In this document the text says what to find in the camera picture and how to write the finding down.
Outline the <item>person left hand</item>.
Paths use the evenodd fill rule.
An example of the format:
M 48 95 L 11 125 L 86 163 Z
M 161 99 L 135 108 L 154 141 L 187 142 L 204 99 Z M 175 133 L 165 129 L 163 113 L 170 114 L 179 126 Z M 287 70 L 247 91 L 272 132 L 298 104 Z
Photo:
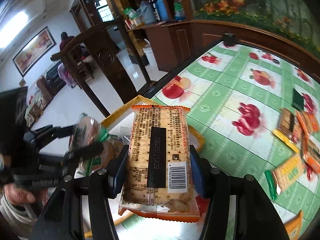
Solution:
M 8 202 L 14 206 L 43 202 L 46 199 L 47 192 L 48 190 L 45 189 L 36 191 L 35 194 L 33 194 L 30 191 L 16 187 L 15 184 L 7 184 L 4 186 L 4 194 Z

